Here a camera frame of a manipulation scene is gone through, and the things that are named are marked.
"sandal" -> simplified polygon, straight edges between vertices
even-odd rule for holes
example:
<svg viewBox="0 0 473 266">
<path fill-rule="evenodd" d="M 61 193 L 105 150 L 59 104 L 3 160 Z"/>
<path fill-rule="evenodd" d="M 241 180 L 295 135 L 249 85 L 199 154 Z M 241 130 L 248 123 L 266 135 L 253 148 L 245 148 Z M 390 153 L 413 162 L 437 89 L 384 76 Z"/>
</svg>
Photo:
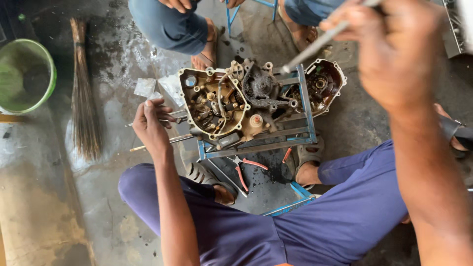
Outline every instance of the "sandal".
<svg viewBox="0 0 473 266">
<path fill-rule="evenodd" d="M 469 151 L 473 150 L 473 128 L 466 127 L 463 123 L 443 115 L 439 117 L 444 135 L 449 142 L 455 137 L 463 147 Z"/>
<path fill-rule="evenodd" d="M 213 48 L 212 57 L 216 59 L 217 58 L 217 41 L 218 41 L 218 38 L 219 38 L 219 32 L 218 32 L 217 26 L 215 26 L 215 25 L 213 25 L 213 30 L 214 30 L 213 31 L 214 32 L 214 39 L 213 39 L 213 41 L 208 41 L 208 43 L 213 43 L 212 44 L 212 48 Z M 208 65 L 208 67 L 215 68 L 215 62 L 210 60 L 202 52 L 197 55 L 199 60 L 201 62 L 203 62 L 204 64 Z"/>
<path fill-rule="evenodd" d="M 320 162 L 322 161 L 322 155 L 324 154 L 324 150 L 325 150 L 325 143 L 324 143 L 324 139 L 320 136 L 320 133 L 318 131 L 316 131 L 315 133 L 317 135 L 318 143 L 297 146 L 297 155 L 299 156 L 299 166 L 296 168 L 294 180 L 297 176 L 297 173 L 299 172 L 300 167 L 304 163 L 308 161 L 314 161 L 320 164 Z M 312 185 L 305 186 L 304 188 L 309 190 L 313 188 L 314 186 L 315 185 L 312 184 Z"/>
<path fill-rule="evenodd" d="M 288 31 L 291 33 L 292 42 L 294 43 L 296 48 L 299 50 L 299 52 L 302 52 L 303 50 L 305 50 L 305 48 L 307 48 L 307 44 L 305 43 L 305 41 L 308 37 L 308 34 L 305 36 L 305 38 L 301 38 L 299 40 L 296 40 L 293 33 L 301 30 L 299 28 L 299 24 L 297 24 L 296 22 L 287 22 L 286 20 L 284 20 L 282 10 L 281 10 L 280 7 L 278 7 L 278 14 L 281 17 L 281 20 L 284 23 L 284 25 L 286 26 L 286 28 L 288 28 Z M 317 38 L 318 38 L 318 32 L 315 31 L 315 39 L 314 40 L 316 40 Z"/>
<path fill-rule="evenodd" d="M 212 170 L 210 170 L 208 167 L 205 165 L 194 162 L 191 163 L 189 167 L 187 167 L 187 173 L 185 175 L 186 178 L 199 183 L 199 184 L 205 184 L 205 185 L 220 185 L 224 187 L 226 190 L 228 190 L 232 195 L 233 195 L 233 203 L 229 204 L 229 206 L 235 204 L 237 201 L 237 190 L 235 190 L 230 184 L 226 182 L 220 182 L 217 177 L 214 175 Z"/>
</svg>

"screwdriver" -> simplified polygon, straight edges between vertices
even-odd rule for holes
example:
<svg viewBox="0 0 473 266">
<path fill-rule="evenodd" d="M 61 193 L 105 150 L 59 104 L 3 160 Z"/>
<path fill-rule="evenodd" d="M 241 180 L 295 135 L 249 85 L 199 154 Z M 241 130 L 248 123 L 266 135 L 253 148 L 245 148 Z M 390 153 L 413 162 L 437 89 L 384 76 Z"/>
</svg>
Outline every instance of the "screwdriver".
<svg viewBox="0 0 473 266">
<path fill-rule="evenodd" d="M 367 7 L 375 7 L 377 6 L 382 0 L 365 0 L 361 5 Z M 335 36 L 339 33 L 344 31 L 350 23 L 347 20 L 342 20 L 335 26 L 333 29 L 328 30 L 324 35 L 320 36 L 310 44 L 305 50 L 303 50 L 300 54 L 298 54 L 294 59 L 292 59 L 289 63 L 285 64 L 282 67 L 282 74 L 289 73 L 291 68 L 295 67 L 296 65 L 302 63 L 315 53 L 317 53 L 320 48 L 330 42 Z"/>
</svg>

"pliers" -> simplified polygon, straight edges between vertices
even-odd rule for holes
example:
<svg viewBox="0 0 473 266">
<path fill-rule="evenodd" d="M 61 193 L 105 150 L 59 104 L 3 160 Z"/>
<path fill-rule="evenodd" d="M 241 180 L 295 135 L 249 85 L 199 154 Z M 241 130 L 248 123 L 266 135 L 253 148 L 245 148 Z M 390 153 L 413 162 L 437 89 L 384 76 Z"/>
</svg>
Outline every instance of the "pliers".
<svg viewBox="0 0 473 266">
<path fill-rule="evenodd" d="M 235 169 L 238 171 L 238 175 L 240 176 L 240 182 L 241 184 L 243 185 L 243 188 L 248 191 L 248 187 L 246 186 L 245 184 L 245 181 L 243 180 L 243 175 L 241 174 L 241 168 L 240 168 L 240 163 L 247 163 L 247 164 L 252 164 L 252 165 L 256 165 L 256 166 L 259 166 L 261 168 L 263 168 L 264 170 L 267 170 L 268 168 L 264 165 L 262 165 L 261 163 L 257 163 L 257 162 L 254 162 L 254 161 L 250 161 L 250 160 L 247 160 L 246 158 L 243 158 L 243 160 L 241 160 L 238 155 L 235 155 L 235 159 L 231 159 L 230 157 L 227 156 L 228 159 L 232 160 L 232 162 L 234 162 L 236 164 L 236 167 Z"/>
</svg>

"green bucket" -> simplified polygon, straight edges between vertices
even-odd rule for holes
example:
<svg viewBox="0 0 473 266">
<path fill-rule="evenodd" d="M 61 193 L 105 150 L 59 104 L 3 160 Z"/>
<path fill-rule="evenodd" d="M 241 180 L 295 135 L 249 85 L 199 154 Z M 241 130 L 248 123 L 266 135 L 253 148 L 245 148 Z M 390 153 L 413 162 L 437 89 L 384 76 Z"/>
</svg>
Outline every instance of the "green bucket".
<svg viewBox="0 0 473 266">
<path fill-rule="evenodd" d="M 53 93 L 56 67 L 40 43 L 15 40 L 0 50 L 0 106 L 14 114 L 35 110 Z"/>
</svg>

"blurred hand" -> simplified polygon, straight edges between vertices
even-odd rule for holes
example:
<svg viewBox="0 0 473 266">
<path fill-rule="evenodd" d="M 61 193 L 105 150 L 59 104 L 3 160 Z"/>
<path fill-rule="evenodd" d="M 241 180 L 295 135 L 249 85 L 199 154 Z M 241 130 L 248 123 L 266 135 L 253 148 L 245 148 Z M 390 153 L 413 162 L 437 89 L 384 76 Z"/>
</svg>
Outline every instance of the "blurred hand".
<svg viewBox="0 0 473 266">
<path fill-rule="evenodd" d="M 365 90 L 389 113 L 432 101 L 436 55 L 444 13 L 425 0 L 384 0 L 381 9 L 348 0 L 320 23 L 327 31 L 341 20 L 350 27 L 336 41 L 359 42 L 359 74 Z"/>
<path fill-rule="evenodd" d="M 159 0 L 170 9 L 177 9 L 181 13 L 185 13 L 187 9 L 192 9 L 191 0 Z"/>
<path fill-rule="evenodd" d="M 241 5 L 245 0 L 228 0 L 227 8 L 232 9 L 236 8 L 237 6 Z"/>
<path fill-rule="evenodd" d="M 138 106 L 133 129 L 138 138 L 143 142 L 151 154 L 153 160 L 172 153 L 172 146 L 169 143 L 169 136 L 165 128 L 171 129 L 169 122 L 161 122 L 159 119 L 175 122 L 175 119 L 168 113 L 173 110 L 170 107 L 162 106 L 164 99 L 147 100 Z"/>
</svg>

